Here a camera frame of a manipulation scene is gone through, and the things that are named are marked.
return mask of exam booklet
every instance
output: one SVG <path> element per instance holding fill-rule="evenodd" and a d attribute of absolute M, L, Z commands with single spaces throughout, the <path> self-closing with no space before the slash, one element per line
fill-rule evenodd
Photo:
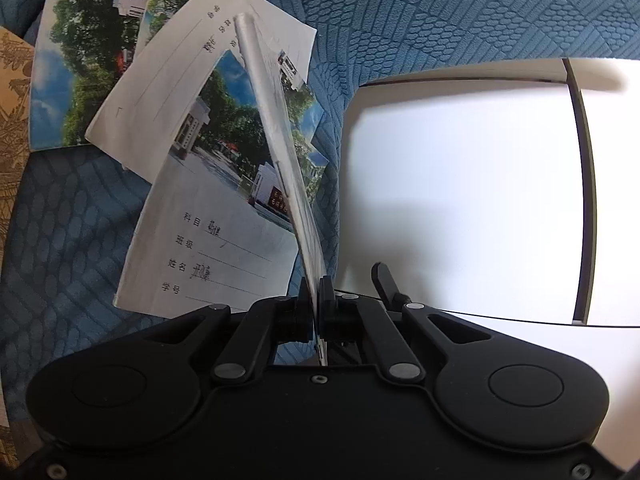
<path fill-rule="evenodd" d="M 153 182 L 114 298 L 120 308 L 175 317 L 211 303 L 246 310 L 286 293 L 298 244 L 240 56 L 241 13 L 256 17 L 278 67 L 292 158 L 310 202 L 318 190 L 327 160 L 310 141 L 322 108 L 277 31 L 248 0 L 190 0 L 139 53 L 90 128 L 102 145 L 126 132 L 112 152 Z M 157 169 L 127 158 L 143 153 L 144 139 L 146 162 L 164 149 Z"/>

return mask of booklet cover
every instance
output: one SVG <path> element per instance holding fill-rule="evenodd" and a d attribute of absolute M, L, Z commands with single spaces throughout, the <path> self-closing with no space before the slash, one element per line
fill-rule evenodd
<path fill-rule="evenodd" d="M 327 164 L 308 142 L 322 109 L 306 86 L 293 90 L 284 71 L 281 82 L 312 201 Z M 114 304 L 164 317 L 211 303 L 247 310 L 286 293 L 298 252 L 292 231 L 252 83 L 227 50 L 146 199 Z"/>
<path fill-rule="evenodd" d="M 86 142 L 87 126 L 132 63 L 146 1 L 46 0 L 31 89 L 31 149 Z"/>

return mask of black lever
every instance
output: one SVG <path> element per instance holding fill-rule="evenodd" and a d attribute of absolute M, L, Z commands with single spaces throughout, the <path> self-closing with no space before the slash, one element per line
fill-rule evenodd
<path fill-rule="evenodd" d="M 387 310 L 402 312 L 402 307 L 411 303 L 411 298 L 400 292 L 391 271 L 384 263 L 378 262 L 371 267 L 371 281 Z"/>
<path fill-rule="evenodd" d="M 231 316 L 228 306 L 206 306 L 53 361 L 27 388 L 34 423 L 48 438 L 82 448 L 123 449 L 167 436 L 202 394 L 190 358 L 207 339 L 223 337 Z"/>
<path fill-rule="evenodd" d="M 211 370 L 219 383 L 243 383 L 271 362 L 276 314 L 293 308 L 288 296 L 256 301 L 220 353 Z"/>

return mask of white paper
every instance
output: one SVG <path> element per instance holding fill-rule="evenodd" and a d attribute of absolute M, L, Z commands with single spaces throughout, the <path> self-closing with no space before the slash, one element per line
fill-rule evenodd
<path fill-rule="evenodd" d="M 222 14 L 219 7 L 213 12 Z M 235 33 L 233 23 L 230 29 L 223 23 L 220 35 Z M 158 41 L 154 38 L 148 49 Z M 191 86 L 183 91 L 190 96 L 188 104 L 184 110 L 173 108 L 175 117 L 166 117 L 177 126 L 127 253 L 114 298 L 119 308 L 165 317 L 211 303 L 247 310 L 260 298 L 287 291 L 298 245 L 253 83 L 236 59 L 235 42 L 216 59 L 204 82 L 189 79 Z M 226 47 L 216 38 L 215 44 L 209 39 L 193 48 L 212 54 L 220 44 Z M 282 58 L 270 55 L 274 65 Z M 181 57 L 169 56 L 157 72 L 175 73 L 183 64 Z M 322 109 L 308 88 L 294 88 L 284 68 L 282 73 L 276 68 L 275 81 L 281 94 L 286 85 L 291 104 L 290 111 L 282 107 L 295 136 L 288 155 L 298 168 L 302 193 L 314 196 L 327 164 L 310 144 Z M 153 80 L 145 91 L 161 92 L 160 84 Z"/>
<path fill-rule="evenodd" d="M 306 83 L 311 61 L 311 49 L 316 40 L 316 30 L 305 25 L 280 7 L 267 0 L 249 0 L 260 20 L 266 26 L 265 32 L 272 32 L 277 38 L 276 43 L 284 50 L 289 59 L 298 69 L 302 80 Z"/>
<path fill-rule="evenodd" d="M 283 295 L 298 247 L 196 156 L 168 156 L 146 199 L 114 298 L 126 310 L 176 317 L 211 303 L 247 310 Z"/>

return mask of stack of paper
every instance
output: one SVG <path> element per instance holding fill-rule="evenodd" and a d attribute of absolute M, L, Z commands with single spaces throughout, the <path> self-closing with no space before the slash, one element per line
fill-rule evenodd
<path fill-rule="evenodd" d="M 322 108 L 306 86 L 316 31 L 265 0 L 145 0 L 144 10 L 140 1 L 135 48 L 127 37 L 127 52 L 116 53 L 122 69 L 116 63 L 116 76 L 96 88 L 84 78 L 108 72 L 108 63 L 84 44 L 64 43 L 78 19 L 68 14 L 61 23 L 63 11 L 72 12 L 68 3 L 47 0 L 46 13 L 56 19 L 49 37 L 41 40 L 41 31 L 38 38 L 36 70 L 50 57 L 43 46 L 56 44 L 50 50 L 77 72 L 58 145 L 86 135 L 152 183 L 116 306 L 165 317 L 211 303 L 247 310 L 260 298 L 286 293 L 298 252 L 293 231 L 302 229 L 299 211 L 310 219 L 308 203 L 292 202 L 282 165 L 292 172 L 288 178 L 299 177 L 303 201 L 312 202 L 327 164 L 311 144 Z M 116 4 L 130 17 L 132 0 Z M 286 102 L 279 111 L 286 128 L 271 132 L 289 143 L 285 158 L 274 155 L 273 137 L 265 136 L 268 110 L 244 68 L 234 24 L 240 14 L 252 17 L 264 66 Z M 60 96 L 42 88 L 34 88 L 34 99 L 50 109 Z M 39 124 L 32 114 L 32 144 Z M 314 241 L 317 274 L 324 269 L 318 234 L 313 222 L 304 229 L 313 231 L 305 239 Z"/>

